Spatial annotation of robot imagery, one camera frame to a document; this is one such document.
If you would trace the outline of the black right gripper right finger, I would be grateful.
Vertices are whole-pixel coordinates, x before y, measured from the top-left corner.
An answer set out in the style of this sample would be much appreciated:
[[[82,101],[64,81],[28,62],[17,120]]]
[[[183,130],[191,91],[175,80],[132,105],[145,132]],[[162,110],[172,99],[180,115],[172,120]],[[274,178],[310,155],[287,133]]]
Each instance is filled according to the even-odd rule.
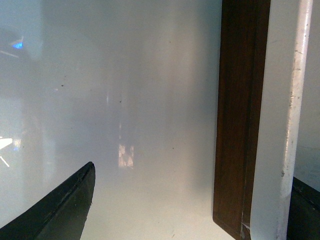
[[[287,239],[320,239],[320,192],[297,178],[292,183]]]

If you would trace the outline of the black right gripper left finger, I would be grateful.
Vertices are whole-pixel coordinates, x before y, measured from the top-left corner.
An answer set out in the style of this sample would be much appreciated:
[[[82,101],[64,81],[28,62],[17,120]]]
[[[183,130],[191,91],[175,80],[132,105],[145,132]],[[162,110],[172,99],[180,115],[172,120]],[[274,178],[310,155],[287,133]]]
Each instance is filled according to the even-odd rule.
[[[2,240],[79,240],[96,180],[90,161],[26,212],[0,229]]]

